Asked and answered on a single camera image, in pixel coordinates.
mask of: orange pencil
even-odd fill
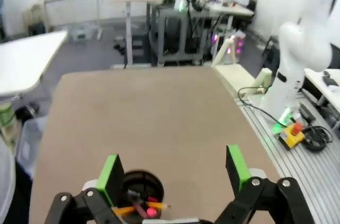
[[[162,204],[162,203],[155,203],[155,202],[146,202],[149,207],[155,208],[157,210],[164,210],[168,209],[171,206],[168,204]]]
[[[127,215],[129,213],[132,213],[135,211],[134,206],[130,206],[130,207],[123,207],[123,208],[112,208],[113,212],[118,215],[118,216],[123,216],[123,215]]]

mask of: white bin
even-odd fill
[[[39,145],[46,127],[47,117],[30,119],[25,122],[19,142],[17,160],[26,173],[33,179]]]

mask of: red button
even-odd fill
[[[297,135],[299,134],[301,131],[303,130],[303,126],[301,123],[297,122],[294,124],[293,128],[292,128],[292,135]]]

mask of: green gripper pad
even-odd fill
[[[96,189],[104,196],[111,207],[117,204],[123,179],[124,169],[119,155],[108,156],[96,184]]]
[[[237,145],[227,145],[225,167],[236,196],[243,184],[251,177],[240,148]]]

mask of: white table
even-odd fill
[[[34,89],[66,36],[60,31],[0,45],[0,97]]]
[[[208,3],[206,8],[213,14],[224,13],[229,15],[227,29],[231,30],[234,16],[253,16],[254,12],[241,5],[222,6],[221,4]]]
[[[339,69],[326,69],[326,71],[330,74],[330,77],[334,79],[340,85],[340,70]],[[334,108],[340,113],[340,91],[332,92],[324,83],[322,77],[324,76],[323,72],[317,73],[311,69],[306,68],[304,70],[306,78],[308,78],[311,83],[321,92],[322,97],[318,101],[318,104],[321,104],[325,99],[327,99]]]

